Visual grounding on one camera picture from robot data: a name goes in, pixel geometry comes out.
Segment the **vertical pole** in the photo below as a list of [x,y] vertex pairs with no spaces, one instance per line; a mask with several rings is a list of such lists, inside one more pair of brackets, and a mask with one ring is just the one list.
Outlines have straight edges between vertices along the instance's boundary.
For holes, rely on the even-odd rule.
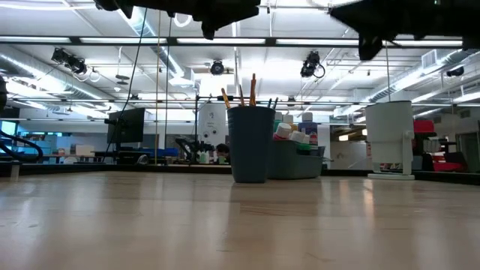
[[[197,95],[195,97],[195,147],[199,145],[198,143],[198,100],[200,99],[200,96]],[[197,153],[194,152],[192,153],[193,160],[190,161],[190,164],[196,163],[197,162]]]

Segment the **green object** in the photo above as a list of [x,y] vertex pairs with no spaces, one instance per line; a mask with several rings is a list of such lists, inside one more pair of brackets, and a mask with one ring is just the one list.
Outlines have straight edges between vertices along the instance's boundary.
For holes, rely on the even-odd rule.
[[226,164],[225,160],[226,160],[225,157],[218,157],[218,163],[219,163],[220,165]]
[[277,132],[278,125],[281,123],[281,120],[275,120],[273,124],[273,133]]

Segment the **gray container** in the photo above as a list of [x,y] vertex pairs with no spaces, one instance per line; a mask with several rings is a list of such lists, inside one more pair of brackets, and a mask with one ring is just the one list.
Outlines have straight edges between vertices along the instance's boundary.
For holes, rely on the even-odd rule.
[[238,106],[227,111],[230,163],[237,183],[265,183],[275,111]]
[[295,142],[274,141],[268,158],[268,179],[293,180],[314,179],[322,173],[323,151],[321,155],[297,154]]

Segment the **fluorescent light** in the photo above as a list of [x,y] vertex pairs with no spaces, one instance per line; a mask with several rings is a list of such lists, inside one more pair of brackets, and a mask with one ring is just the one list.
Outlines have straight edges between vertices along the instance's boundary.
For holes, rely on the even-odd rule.
[[[87,44],[138,44],[140,37],[81,37],[80,41]],[[143,37],[142,44],[157,44],[157,37]],[[161,38],[160,44],[166,44],[167,39]]]
[[15,36],[2,36],[0,42],[42,42],[42,43],[71,43],[68,37],[15,37]]
[[36,102],[32,102],[32,101],[26,101],[26,102],[15,101],[15,103],[30,106],[30,107],[34,107],[34,108],[41,109],[41,110],[46,110],[47,109],[44,105],[36,103]]
[[107,117],[107,115],[105,113],[98,112],[94,109],[85,108],[84,106],[72,106],[71,109],[75,113],[79,113],[79,114],[82,114],[84,116],[91,116],[91,117],[96,117],[96,118],[106,118]]
[[180,44],[265,44],[265,38],[177,38]]
[[9,83],[7,83],[7,91],[9,93],[14,93],[16,95],[29,98],[52,98],[52,96],[47,93],[43,93],[41,91],[21,85],[18,82],[14,81],[10,81]]
[[457,102],[457,103],[460,103],[460,102],[465,102],[465,101],[472,101],[472,100],[475,100],[475,99],[478,99],[478,98],[480,98],[480,91],[475,92],[475,93],[471,93],[471,94],[464,94],[461,97],[455,98],[453,101]]
[[277,39],[278,45],[358,46],[358,40],[349,39]]
[[415,117],[428,116],[429,114],[436,113],[438,111],[440,111],[440,109],[431,109],[431,110],[428,110],[426,112],[421,112],[419,114],[415,114]]
[[415,47],[462,47],[462,40],[396,40],[401,46]]
[[348,141],[348,135],[339,136],[338,140],[341,142],[346,142]]
[[428,94],[423,94],[420,97],[416,97],[416,98],[412,99],[412,103],[417,103],[417,102],[420,102],[420,101],[426,101],[427,99],[432,98],[436,94],[437,93],[435,93],[435,92],[431,92],[431,93],[428,93]]
[[366,116],[362,116],[362,117],[358,117],[356,120],[355,120],[355,123],[362,123],[362,122],[365,122],[367,121],[367,117]]

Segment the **person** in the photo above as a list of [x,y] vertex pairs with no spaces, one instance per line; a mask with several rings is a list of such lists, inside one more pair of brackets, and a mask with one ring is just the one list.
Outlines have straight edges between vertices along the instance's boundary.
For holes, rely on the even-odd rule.
[[230,147],[228,145],[221,143],[215,148],[217,152],[217,164],[220,163],[220,157],[225,158],[225,163],[230,163]]

